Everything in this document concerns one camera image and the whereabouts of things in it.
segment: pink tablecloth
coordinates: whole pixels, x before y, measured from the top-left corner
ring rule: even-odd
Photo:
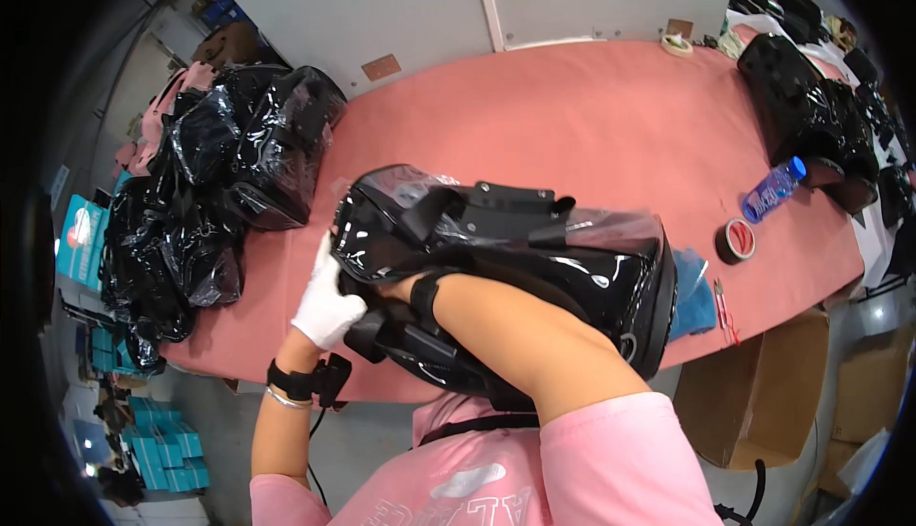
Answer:
[[[472,184],[549,187],[579,206],[647,208],[670,244],[710,259],[741,338],[799,314],[863,271],[849,217],[822,192],[799,190],[759,226],[756,255],[730,267],[713,235],[770,169],[735,61],[697,47],[609,41],[502,52],[454,62],[355,99],[324,159],[312,222],[246,242],[242,299],[200,314],[163,355],[180,366],[263,382],[309,280],[319,239],[352,180],[410,163]],[[715,329],[682,337],[662,367],[728,345]],[[390,361],[354,363],[343,401],[426,402],[439,391]]]

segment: scissors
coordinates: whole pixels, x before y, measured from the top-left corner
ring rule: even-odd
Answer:
[[[735,345],[741,345],[739,332],[735,329],[735,320],[732,314],[728,313],[728,308],[726,307],[726,294],[722,288],[721,280],[713,282],[713,292],[716,294],[716,315],[719,320],[719,327],[722,327],[722,330],[726,332],[729,339],[735,342]]]

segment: silver bracelet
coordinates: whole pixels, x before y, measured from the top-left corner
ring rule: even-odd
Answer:
[[[300,409],[300,410],[305,410],[305,409],[311,409],[311,408],[312,408],[312,400],[311,400],[311,399],[309,399],[309,402],[305,402],[305,403],[302,403],[302,402],[292,402],[292,401],[290,401],[289,399],[286,399],[286,398],[281,397],[280,395],[277,395],[277,392],[275,392],[274,390],[270,389],[270,385],[268,385],[268,387],[267,387],[267,394],[270,395],[271,397],[273,397],[274,399],[276,399],[277,402],[280,403],[281,405],[283,405],[284,407],[290,407],[291,409]]]

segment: masking tape roll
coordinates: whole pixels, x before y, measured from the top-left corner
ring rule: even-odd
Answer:
[[[676,55],[678,57],[690,57],[693,55],[693,45],[689,41],[684,41],[687,43],[687,48],[683,48],[674,41],[674,35],[662,35],[661,36],[661,46],[665,51]]]

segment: bag strap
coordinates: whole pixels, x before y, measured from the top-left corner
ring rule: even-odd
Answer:
[[[541,421],[534,413],[510,413],[480,417],[460,423],[446,423],[430,432],[419,442],[418,446],[437,441],[447,436],[467,433],[469,431],[494,431],[495,429],[537,429]]]

